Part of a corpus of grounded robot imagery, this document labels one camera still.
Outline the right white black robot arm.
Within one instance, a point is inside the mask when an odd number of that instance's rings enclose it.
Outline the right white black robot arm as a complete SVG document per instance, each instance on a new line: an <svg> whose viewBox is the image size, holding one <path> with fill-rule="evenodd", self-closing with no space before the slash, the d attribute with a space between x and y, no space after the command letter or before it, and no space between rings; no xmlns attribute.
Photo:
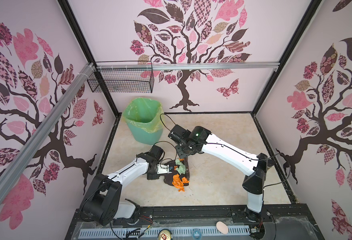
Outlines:
<svg viewBox="0 0 352 240"><path fill-rule="evenodd" d="M245 175L242 187L247 192L246 213L254 215L261 213L270 159L267 155L243 151L201 126L189 131L175 125L170 130L168 138L175 142L177 154L181 159L195 154L209 154L240 170Z"/></svg>

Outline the dark brown hand brush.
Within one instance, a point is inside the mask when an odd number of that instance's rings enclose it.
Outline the dark brown hand brush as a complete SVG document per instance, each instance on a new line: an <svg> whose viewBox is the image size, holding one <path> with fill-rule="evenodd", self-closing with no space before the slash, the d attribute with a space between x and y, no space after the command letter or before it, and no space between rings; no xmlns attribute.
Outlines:
<svg viewBox="0 0 352 240"><path fill-rule="evenodd" d="M185 157L185 158L184 158L184 165L185 165L185 167L186 167L186 173L185 173L186 178L187 178L187 180L190 180L190 168L189 168L188 157Z"/></svg>

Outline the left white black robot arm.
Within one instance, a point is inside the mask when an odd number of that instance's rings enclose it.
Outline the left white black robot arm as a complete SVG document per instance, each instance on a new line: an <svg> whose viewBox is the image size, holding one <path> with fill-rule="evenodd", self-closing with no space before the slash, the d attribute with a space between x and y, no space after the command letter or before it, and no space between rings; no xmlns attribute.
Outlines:
<svg viewBox="0 0 352 240"><path fill-rule="evenodd" d="M168 174L169 167L160 164L165 152L158 146L152 146L146 153L136 155L124 168L108 174L97 174L80 205L81 217L87 222L95 221L102 226L113 220L126 220L134 224L139 220L140 205L131 200L122 200L123 189L142 175L147 180L157 180Z"/></svg>

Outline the dark brown dustpan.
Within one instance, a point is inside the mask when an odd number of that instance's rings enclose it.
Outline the dark brown dustpan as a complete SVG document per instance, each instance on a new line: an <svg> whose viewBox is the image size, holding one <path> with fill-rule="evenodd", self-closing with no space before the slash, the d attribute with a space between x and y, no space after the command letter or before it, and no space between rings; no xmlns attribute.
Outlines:
<svg viewBox="0 0 352 240"><path fill-rule="evenodd" d="M164 175L164 183L173 186L178 191L184 191L186 186L190 185L190 169L187 158L176 159L166 163L170 172Z"/></svg>

